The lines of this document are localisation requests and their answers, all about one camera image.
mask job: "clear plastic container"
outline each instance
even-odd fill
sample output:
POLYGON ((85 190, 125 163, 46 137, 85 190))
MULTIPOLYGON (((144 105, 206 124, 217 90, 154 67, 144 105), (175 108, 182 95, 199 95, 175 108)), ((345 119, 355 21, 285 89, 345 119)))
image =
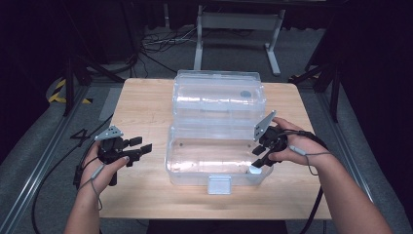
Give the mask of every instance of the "clear plastic container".
POLYGON ((265 117, 265 104, 256 72, 180 70, 166 156, 171 182, 210 186, 224 176, 230 186, 261 183, 273 168, 258 175, 248 168, 257 159, 254 126, 265 117))

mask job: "black curtain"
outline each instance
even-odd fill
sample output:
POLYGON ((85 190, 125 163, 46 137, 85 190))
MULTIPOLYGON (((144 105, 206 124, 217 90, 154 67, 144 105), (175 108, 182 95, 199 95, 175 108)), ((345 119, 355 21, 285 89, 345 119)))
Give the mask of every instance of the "black curtain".
POLYGON ((363 3, 357 11, 336 16, 312 65, 340 64, 341 82, 360 126, 413 225, 411 4, 363 3))
MULTIPOLYGON (((138 4, 140 20, 149 29, 166 26, 165 7, 162 3, 138 4)), ((194 4, 168 4, 169 28, 177 30, 184 25, 195 24, 198 6, 194 4)))
POLYGON ((0 162, 48 108, 46 91, 63 69, 62 34, 42 1, 0 3, 0 162))

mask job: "wooden table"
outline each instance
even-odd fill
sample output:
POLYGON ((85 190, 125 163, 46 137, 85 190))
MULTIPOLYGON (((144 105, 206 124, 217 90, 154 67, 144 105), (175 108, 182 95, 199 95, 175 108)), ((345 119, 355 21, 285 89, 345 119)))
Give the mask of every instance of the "wooden table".
MULTIPOLYGON (((267 112, 312 131, 297 88, 264 83, 267 112)), ((233 186, 231 195, 208 195, 205 186, 177 186, 165 168, 172 121, 173 80, 129 79, 120 95, 112 125, 123 138, 143 137, 151 153, 118 172, 118 184, 101 194, 101 217, 201 219, 307 219, 319 191, 319 179, 305 166, 276 164, 259 186, 233 186)), ((316 218, 331 219, 324 198, 316 218)))

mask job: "cable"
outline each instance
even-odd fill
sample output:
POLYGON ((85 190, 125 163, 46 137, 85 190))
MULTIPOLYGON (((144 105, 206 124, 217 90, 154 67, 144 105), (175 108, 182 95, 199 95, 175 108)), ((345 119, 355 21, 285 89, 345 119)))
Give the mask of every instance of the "cable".
POLYGON ((136 219, 136 221, 137 221, 140 225, 142 225, 142 226, 144 226, 144 227, 148 227, 148 226, 149 226, 148 224, 141 222, 139 219, 136 219))
POLYGON ((326 220, 322 221, 322 233, 323 234, 327 233, 327 221, 326 220))
MULTIPOLYGON (((133 60, 131 63, 129 63, 129 64, 123 66, 123 67, 120 67, 120 68, 117 68, 117 69, 113 69, 113 70, 108 70, 108 71, 109 71, 110 73, 113 73, 113 74, 118 74, 118 73, 121 73, 121 72, 123 72, 123 71, 126 71, 126 70, 130 69, 130 68, 133 67, 135 64, 136 64, 136 60, 133 60)), ((100 72, 98 72, 98 71, 95 71, 95 70, 88 70, 88 72, 89 72, 91 75, 94 75, 94 76, 104 76, 102 73, 100 73, 100 72)))
POLYGON ((105 164, 101 164, 100 165, 100 167, 98 167, 95 171, 94 171, 94 173, 91 175, 91 178, 90 179, 88 179, 88 181, 86 181, 84 184, 82 184, 80 187, 79 187, 79 189, 78 189, 78 192, 84 187, 84 186, 86 186, 86 184, 88 184, 89 182, 91 183, 91 186, 92 186, 92 189, 94 190, 94 194, 96 195, 96 197, 97 197, 97 200, 98 200, 98 202, 99 202, 99 210, 101 211, 102 209, 103 209, 103 205, 102 205, 102 202, 101 202, 101 200, 100 200, 100 197, 99 197, 99 194, 97 193, 97 191, 96 191, 96 188, 94 187, 94 180, 97 178, 97 176, 100 174, 100 172, 103 170, 103 168, 104 168, 104 166, 106 166, 105 164))
POLYGON ((81 159, 79 160, 79 165, 82 166, 82 163, 83 163, 83 161, 85 160, 86 156, 88 155, 89 150, 91 150, 91 147, 92 147, 93 144, 94 144, 94 140, 92 140, 92 141, 89 143, 87 149, 85 150, 85 152, 83 152, 83 155, 82 155, 81 159))
POLYGON ((98 159, 98 157, 95 157, 95 158, 93 158, 91 161, 89 161, 89 162, 85 165, 85 167, 82 168, 82 171, 83 171, 91 162, 93 162, 93 161, 96 160, 96 159, 98 159))
POLYGON ((34 194, 34 198, 33 198, 33 204, 31 207, 31 224, 33 226, 33 230, 36 234, 40 234, 40 231, 37 227, 36 224, 36 203, 37 203, 37 199, 39 197, 40 194, 40 190, 42 189, 43 184, 45 183, 46 179, 51 175, 51 173, 57 168, 58 165, 60 165, 61 162, 63 162, 64 159, 66 159, 76 148, 80 147, 80 145, 82 145, 83 142, 85 142, 87 139, 91 138, 92 135, 94 135, 94 133, 96 133, 100 128, 102 128, 111 118, 112 118, 113 114, 110 115, 101 125, 99 125, 91 134, 89 134, 88 136, 86 136, 85 138, 81 139, 79 143, 77 143, 73 148, 71 148, 50 170, 49 172, 42 178, 42 180, 39 183, 39 187, 37 188, 37 191, 34 194))
POLYGON ((134 77, 137 77, 136 69, 134 69, 134 66, 133 66, 132 68, 133 68, 134 77))
POLYGON ((171 69, 171 68, 167 67, 166 65, 164 65, 164 64, 162 64, 162 63, 160 63, 160 62, 158 62, 158 61, 157 61, 157 60, 155 60, 154 58, 149 57, 148 55, 146 55, 146 53, 142 52, 142 54, 143 54, 143 55, 145 55, 147 58, 149 58, 149 59, 151 59, 151 60, 155 61, 157 64, 161 65, 162 67, 164 67, 164 68, 168 69, 169 71, 171 71, 171 72, 173 72, 173 73, 177 73, 177 71, 176 71, 176 70, 173 70, 173 69, 171 69))
POLYGON ((320 186, 319 187, 319 194, 317 195, 317 198, 316 198, 316 201, 313 205, 313 209, 311 210, 309 219, 307 219, 307 223, 304 226, 303 230, 300 232, 300 234, 306 233, 307 230, 309 229, 311 223, 313 222, 314 216, 316 215, 317 209, 319 208, 319 202, 321 201, 322 194, 323 194, 323 191, 322 191, 322 188, 320 186))
POLYGON ((95 60, 94 56, 92 55, 91 51, 89 50, 89 47, 85 41, 85 39, 82 37, 82 34, 80 33, 78 27, 76 26, 76 23, 74 21, 74 19, 72 18, 72 16, 70 15, 69 11, 67 10, 66 5, 64 4, 64 2, 62 0, 60 0, 61 5, 63 6, 64 11, 66 12, 67 16, 70 19, 70 22, 72 23, 73 27, 75 28, 79 38, 82 41, 83 46, 85 47, 86 51, 88 52, 89 56, 91 57, 91 59, 95 60))
POLYGON ((150 39, 145 39, 145 37, 142 39, 142 41, 148 41, 145 42, 143 44, 142 42, 142 49, 144 49, 144 51, 146 53, 159 53, 159 52, 165 52, 168 49, 170 49, 171 47, 175 46, 175 45, 181 45, 184 44, 188 41, 192 41, 192 42, 196 42, 194 40, 191 40, 190 38, 195 34, 197 27, 194 27, 193 29, 189 30, 189 31, 185 31, 183 32, 183 35, 178 35, 178 32, 175 31, 174 36, 173 37, 169 37, 171 35, 171 32, 169 32, 167 34, 167 36, 165 36, 164 38, 160 39, 159 36, 157 34, 150 34, 147 35, 145 37, 151 37, 150 39), (150 49, 147 48, 145 46, 155 46, 158 45, 159 47, 158 49, 150 49))

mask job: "metal bracket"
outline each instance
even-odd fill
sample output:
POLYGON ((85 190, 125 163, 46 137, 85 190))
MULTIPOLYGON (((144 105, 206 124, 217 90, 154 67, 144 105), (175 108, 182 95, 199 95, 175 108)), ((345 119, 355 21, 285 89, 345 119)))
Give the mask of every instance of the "metal bracket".
POLYGON ((116 126, 112 125, 106 131, 103 131, 98 136, 95 136, 94 140, 103 140, 103 139, 109 139, 109 138, 114 138, 114 137, 121 137, 123 135, 124 133, 122 133, 122 131, 120 131, 116 126))
POLYGON ((254 126, 254 141, 260 139, 270 126, 271 121, 276 117, 277 111, 273 110, 267 117, 265 117, 261 122, 254 126))

